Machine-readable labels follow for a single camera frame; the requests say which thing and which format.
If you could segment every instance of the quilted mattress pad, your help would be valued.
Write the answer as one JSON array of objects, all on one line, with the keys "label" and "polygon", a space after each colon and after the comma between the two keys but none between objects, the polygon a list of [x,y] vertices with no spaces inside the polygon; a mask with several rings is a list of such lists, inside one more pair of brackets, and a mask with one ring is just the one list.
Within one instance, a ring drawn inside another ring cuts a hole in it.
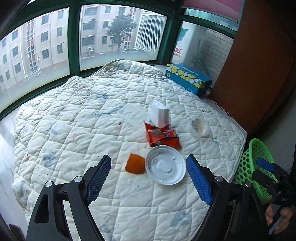
[{"label": "quilted mattress pad", "polygon": [[[191,240],[208,207],[189,175],[164,186],[147,173],[125,171],[130,153],[146,157],[151,148],[144,127],[127,123],[117,112],[128,103],[148,112],[153,99],[169,108],[183,158],[194,154],[214,175],[231,181],[245,143],[242,132],[157,68],[117,60],[88,78],[71,77],[21,106],[14,133],[12,187],[27,220],[46,181],[69,182],[108,154],[111,171],[89,206],[105,240]],[[208,138],[195,138],[188,131],[190,118],[197,115],[210,127]],[[68,202],[65,212],[72,237],[79,240]]]}]

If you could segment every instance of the white foam block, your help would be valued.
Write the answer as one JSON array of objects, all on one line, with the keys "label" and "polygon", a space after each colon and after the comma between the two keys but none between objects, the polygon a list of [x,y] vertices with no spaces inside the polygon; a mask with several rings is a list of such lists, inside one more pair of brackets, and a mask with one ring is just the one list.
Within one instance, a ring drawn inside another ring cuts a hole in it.
[{"label": "white foam block", "polygon": [[158,100],[152,103],[151,120],[160,128],[168,125],[168,108]]}]

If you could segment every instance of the hand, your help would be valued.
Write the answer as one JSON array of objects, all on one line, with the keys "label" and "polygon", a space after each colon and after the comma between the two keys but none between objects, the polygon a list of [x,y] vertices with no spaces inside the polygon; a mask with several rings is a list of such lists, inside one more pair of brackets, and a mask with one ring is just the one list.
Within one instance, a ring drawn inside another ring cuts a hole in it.
[{"label": "hand", "polygon": [[[281,221],[281,223],[276,227],[276,229],[274,230],[275,234],[278,234],[280,232],[282,232],[283,230],[285,230],[287,228],[287,226],[289,225],[289,220],[292,216],[292,211],[289,207],[284,207],[280,214],[281,216],[283,216],[283,220]],[[269,204],[269,206],[266,209],[265,212],[265,216],[266,216],[266,221],[267,224],[270,225],[272,223],[272,215],[273,215],[273,211],[271,208],[271,203]]]}]

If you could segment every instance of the orange sponge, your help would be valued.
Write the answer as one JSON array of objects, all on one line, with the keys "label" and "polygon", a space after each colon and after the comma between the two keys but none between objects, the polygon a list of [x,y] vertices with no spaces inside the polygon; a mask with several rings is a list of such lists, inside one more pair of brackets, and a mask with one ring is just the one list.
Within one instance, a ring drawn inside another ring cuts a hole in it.
[{"label": "orange sponge", "polygon": [[126,171],[133,174],[143,174],[145,172],[145,158],[131,153],[126,163]]}]

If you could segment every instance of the blue textured pad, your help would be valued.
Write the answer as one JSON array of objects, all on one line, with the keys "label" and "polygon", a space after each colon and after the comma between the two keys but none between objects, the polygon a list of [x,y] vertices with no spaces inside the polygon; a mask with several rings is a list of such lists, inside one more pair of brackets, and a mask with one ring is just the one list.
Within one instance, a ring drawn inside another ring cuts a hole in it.
[{"label": "blue textured pad", "polygon": [[103,163],[98,168],[95,175],[92,177],[91,181],[89,182],[87,186],[87,201],[89,205],[92,201],[95,201],[99,193],[102,189],[102,186],[108,176],[108,173],[111,169],[111,158],[107,156],[103,161]]},{"label": "blue textured pad", "polygon": [[186,159],[186,168],[200,199],[210,206],[213,202],[211,186],[191,156]]},{"label": "blue textured pad", "polygon": [[257,165],[264,168],[265,170],[272,172],[274,171],[274,166],[272,163],[262,159],[261,157],[259,157],[256,161]]}]

